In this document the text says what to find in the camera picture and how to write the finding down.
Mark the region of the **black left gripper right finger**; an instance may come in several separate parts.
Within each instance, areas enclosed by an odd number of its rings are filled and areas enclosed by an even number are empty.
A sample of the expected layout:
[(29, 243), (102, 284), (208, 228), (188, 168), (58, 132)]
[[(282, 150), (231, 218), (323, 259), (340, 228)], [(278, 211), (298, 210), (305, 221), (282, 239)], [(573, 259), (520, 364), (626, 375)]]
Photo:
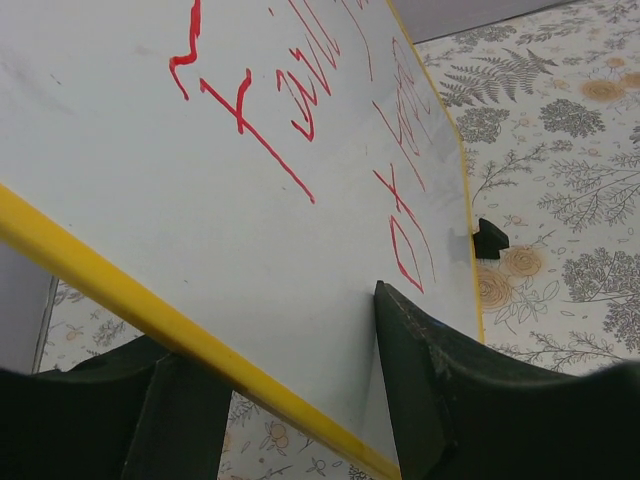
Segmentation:
[(405, 479), (635, 479), (639, 366), (586, 376), (503, 355), (393, 286), (374, 294), (377, 340)]

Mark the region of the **yellow framed whiteboard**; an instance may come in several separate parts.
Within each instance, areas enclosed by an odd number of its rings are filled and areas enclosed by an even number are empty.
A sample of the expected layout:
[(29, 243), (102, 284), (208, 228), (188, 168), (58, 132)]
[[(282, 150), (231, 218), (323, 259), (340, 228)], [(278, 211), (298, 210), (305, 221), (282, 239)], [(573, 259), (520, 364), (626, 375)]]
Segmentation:
[(5, 1), (1, 236), (383, 479), (378, 282), (481, 334), (464, 150), (389, 1)]

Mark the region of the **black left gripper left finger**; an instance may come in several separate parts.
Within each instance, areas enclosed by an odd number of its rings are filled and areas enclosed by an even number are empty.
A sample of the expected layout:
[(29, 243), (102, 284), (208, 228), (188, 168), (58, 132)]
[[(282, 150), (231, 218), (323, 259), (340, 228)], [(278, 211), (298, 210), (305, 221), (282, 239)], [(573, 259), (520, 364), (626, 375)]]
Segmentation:
[(214, 479), (232, 389), (142, 336), (73, 369), (1, 372), (4, 479)]

